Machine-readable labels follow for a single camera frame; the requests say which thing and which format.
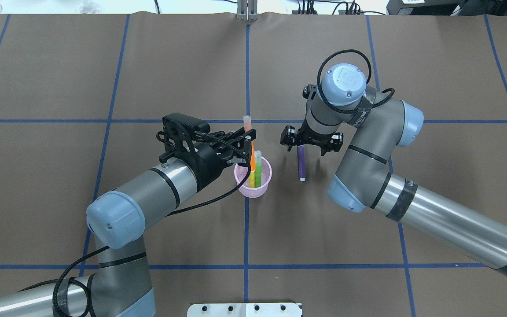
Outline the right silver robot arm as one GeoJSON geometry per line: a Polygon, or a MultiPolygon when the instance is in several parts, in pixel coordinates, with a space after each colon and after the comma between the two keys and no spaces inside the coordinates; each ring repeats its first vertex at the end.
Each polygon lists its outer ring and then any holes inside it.
{"type": "Polygon", "coordinates": [[[310,145],[321,155],[338,152],[344,144],[340,126],[355,128],[331,176],[327,194],[333,202],[354,212],[369,207],[507,277],[507,225],[389,169],[396,148],[410,146],[421,132],[421,110],[377,90],[350,63],[320,66],[303,97],[302,125],[288,125],[280,135],[280,144],[288,150],[310,145]]]}

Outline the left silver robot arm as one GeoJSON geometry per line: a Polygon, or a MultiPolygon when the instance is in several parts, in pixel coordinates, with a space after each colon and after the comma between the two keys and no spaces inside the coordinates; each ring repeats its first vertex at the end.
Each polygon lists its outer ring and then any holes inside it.
{"type": "Polygon", "coordinates": [[[249,168],[253,128],[211,132],[208,125],[167,123],[159,164],[103,193],[86,210],[96,250],[54,280],[0,298],[0,317],[152,317],[155,315],[143,233],[161,219],[227,197],[181,204],[234,164],[249,168]]]}

